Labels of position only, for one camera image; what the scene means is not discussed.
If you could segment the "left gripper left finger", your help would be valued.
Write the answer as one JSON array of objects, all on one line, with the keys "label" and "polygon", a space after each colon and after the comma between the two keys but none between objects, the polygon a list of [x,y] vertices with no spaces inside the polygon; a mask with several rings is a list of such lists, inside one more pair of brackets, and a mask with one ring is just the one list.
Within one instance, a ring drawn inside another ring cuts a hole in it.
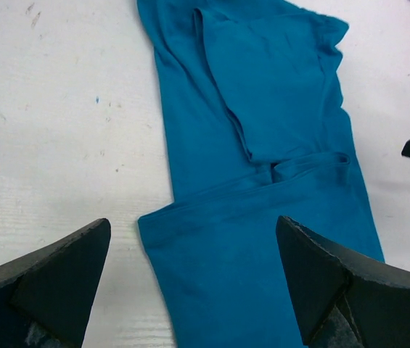
[{"label": "left gripper left finger", "polygon": [[81,347],[110,239],[101,218],[0,265],[0,347]]}]

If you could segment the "blue t shirt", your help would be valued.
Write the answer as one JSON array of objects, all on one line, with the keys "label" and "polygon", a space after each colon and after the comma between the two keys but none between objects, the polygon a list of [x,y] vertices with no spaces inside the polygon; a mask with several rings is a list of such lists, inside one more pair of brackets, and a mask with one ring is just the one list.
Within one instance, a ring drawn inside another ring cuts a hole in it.
[{"label": "blue t shirt", "polygon": [[300,347],[276,222],[383,260],[337,76],[348,24],[287,1],[139,1],[173,202],[139,219],[178,347]]}]

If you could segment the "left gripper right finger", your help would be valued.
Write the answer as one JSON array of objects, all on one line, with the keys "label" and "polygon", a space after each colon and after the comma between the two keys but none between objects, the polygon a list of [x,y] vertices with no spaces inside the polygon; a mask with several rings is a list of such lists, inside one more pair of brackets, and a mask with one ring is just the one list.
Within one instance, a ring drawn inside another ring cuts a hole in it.
[{"label": "left gripper right finger", "polygon": [[410,272],[324,238],[289,217],[279,253],[307,347],[410,347]]}]

